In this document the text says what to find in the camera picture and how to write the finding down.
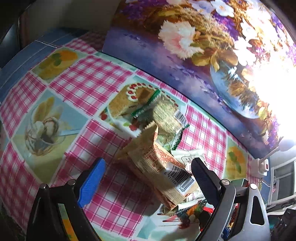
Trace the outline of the checkered picture tablecloth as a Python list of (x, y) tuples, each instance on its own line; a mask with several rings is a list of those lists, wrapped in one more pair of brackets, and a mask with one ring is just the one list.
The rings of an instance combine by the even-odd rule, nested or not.
[[(35, 40), (1, 68), (1, 214), (18, 240), (25, 239), (30, 210), (41, 183), (63, 185), (97, 158), (106, 173), (85, 213), (103, 240), (133, 240), (144, 213), (160, 203), (152, 190), (115, 153), (129, 137), (108, 119), (105, 106), (131, 80), (160, 87), (181, 108), (190, 125), (179, 148), (204, 150), (209, 168), (222, 176), (228, 151), (252, 156), (217, 121), (156, 78), (100, 52), (97, 32), (55, 30)], [(49, 100), (64, 129), (78, 133), (52, 145), (43, 156), (25, 146), (36, 108)]]

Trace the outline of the pale green snack sachet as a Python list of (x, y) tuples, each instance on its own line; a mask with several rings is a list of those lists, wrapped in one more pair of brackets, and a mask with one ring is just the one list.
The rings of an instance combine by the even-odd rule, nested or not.
[(171, 154), (174, 158), (179, 161), (181, 164), (184, 164), (185, 170), (192, 175), (191, 163), (194, 158), (200, 158), (202, 162), (208, 166), (206, 163), (206, 158), (204, 155), (203, 149), (194, 149), (194, 150), (171, 150)]

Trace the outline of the green white snack packet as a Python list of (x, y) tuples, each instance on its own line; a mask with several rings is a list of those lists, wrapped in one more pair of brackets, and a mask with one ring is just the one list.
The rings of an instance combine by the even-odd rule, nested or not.
[(198, 217), (204, 211), (206, 204), (206, 199), (196, 200), (189, 207), (178, 209), (172, 214), (167, 214), (167, 218), (163, 220), (163, 223), (177, 225), (180, 229), (188, 228), (190, 225), (198, 222)]

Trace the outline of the floral painting canvas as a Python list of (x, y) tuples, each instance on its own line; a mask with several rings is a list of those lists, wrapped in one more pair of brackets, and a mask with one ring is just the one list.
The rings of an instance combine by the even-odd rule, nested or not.
[(103, 51), (184, 94), (257, 158), (295, 140), (295, 1), (120, 1)]

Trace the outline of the white tray with teal rim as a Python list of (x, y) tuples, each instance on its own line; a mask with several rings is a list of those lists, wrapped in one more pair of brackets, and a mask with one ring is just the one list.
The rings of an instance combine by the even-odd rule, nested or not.
[(137, 225), (133, 240), (195, 240), (204, 229), (214, 206), (202, 199), (172, 211), (152, 206)]

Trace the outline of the clear green cracker packet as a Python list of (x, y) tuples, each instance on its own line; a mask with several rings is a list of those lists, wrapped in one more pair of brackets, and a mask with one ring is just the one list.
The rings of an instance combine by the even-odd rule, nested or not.
[(132, 117), (146, 124), (155, 122), (159, 127), (157, 141), (169, 152), (177, 149), (183, 131), (189, 127), (177, 104), (159, 89), (146, 104), (132, 112)]

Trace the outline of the beige brown snack packet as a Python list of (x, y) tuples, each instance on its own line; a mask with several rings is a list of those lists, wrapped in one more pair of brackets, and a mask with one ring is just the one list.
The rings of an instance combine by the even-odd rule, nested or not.
[(115, 160), (127, 165), (172, 210), (199, 186), (185, 165), (157, 142), (158, 132), (159, 126), (149, 123), (138, 137), (116, 153)]

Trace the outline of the white lamp with base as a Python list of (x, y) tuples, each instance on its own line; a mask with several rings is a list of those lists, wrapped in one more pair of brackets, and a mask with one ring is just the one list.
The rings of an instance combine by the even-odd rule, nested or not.
[(269, 171), (269, 163), (268, 163), (269, 157), (279, 151), (281, 152), (288, 151), (293, 146), (295, 146), (295, 141), (289, 140), (287, 138), (282, 138), (274, 150), (269, 152), (267, 155), (265, 155), (261, 159), (257, 158), (251, 161), (251, 164), (250, 164), (251, 176), (255, 178), (263, 178), (264, 176), (267, 176), (267, 173)]

